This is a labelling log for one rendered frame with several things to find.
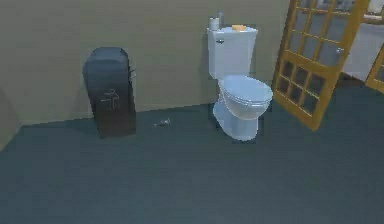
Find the black rounded bin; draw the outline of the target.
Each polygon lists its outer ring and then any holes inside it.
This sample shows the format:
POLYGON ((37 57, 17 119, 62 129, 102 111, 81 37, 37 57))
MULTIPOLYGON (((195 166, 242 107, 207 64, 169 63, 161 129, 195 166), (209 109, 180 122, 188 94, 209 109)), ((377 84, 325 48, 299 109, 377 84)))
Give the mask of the black rounded bin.
POLYGON ((101 138, 136 133, 136 110, 128 54, 120 47, 98 47, 82 70, 94 121, 101 138))

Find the yellow glazed room door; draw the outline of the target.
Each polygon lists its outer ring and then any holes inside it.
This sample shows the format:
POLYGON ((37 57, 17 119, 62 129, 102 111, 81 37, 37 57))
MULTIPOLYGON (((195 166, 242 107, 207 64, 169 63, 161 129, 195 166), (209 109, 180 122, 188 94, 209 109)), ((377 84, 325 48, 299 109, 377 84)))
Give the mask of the yellow glazed room door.
POLYGON ((384 94, 384 43, 370 69, 365 85, 384 94))
POLYGON ((315 131, 329 105, 370 0, 290 0, 273 77, 273 98, 315 131), (344 49, 337 55, 336 49, 344 49))

